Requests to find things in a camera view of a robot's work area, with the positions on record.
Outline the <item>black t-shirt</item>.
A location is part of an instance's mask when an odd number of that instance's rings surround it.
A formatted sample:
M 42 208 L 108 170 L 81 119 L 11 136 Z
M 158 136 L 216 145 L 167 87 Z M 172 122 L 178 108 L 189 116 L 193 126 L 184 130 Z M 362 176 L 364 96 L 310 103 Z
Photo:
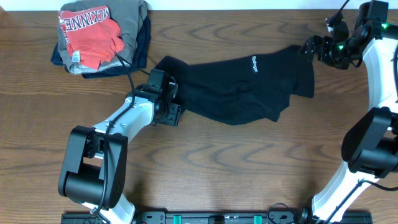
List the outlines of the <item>black t-shirt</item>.
M 189 65 L 165 56 L 156 69 L 177 81 L 175 102 L 206 118 L 229 124 L 277 121 L 291 95 L 313 98 L 313 63 L 291 45 L 271 54 Z

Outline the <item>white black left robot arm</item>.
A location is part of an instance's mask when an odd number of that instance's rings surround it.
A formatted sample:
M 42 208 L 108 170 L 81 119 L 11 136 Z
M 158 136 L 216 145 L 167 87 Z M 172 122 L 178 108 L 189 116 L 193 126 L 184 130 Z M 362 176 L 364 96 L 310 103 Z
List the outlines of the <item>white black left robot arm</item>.
M 177 126 L 181 110 L 162 95 L 139 90 L 104 121 L 72 129 L 58 192 L 90 209 L 80 222 L 134 222 L 136 208 L 123 194 L 128 145 L 152 123 Z

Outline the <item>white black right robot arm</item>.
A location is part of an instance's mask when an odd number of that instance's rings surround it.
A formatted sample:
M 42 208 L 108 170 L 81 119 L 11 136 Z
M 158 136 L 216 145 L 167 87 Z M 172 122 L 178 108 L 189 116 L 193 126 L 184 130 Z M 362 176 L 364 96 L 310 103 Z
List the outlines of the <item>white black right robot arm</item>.
M 342 163 L 329 183 L 310 199 L 296 223 L 370 223 L 368 213 L 356 215 L 349 206 L 370 186 L 397 172 L 397 26 L 387 22 L 357 26 L 351 37 L 309 38 L 300 50 L 335 68 L 354 61 L 368 73 L 369 110 L 347 132 Z

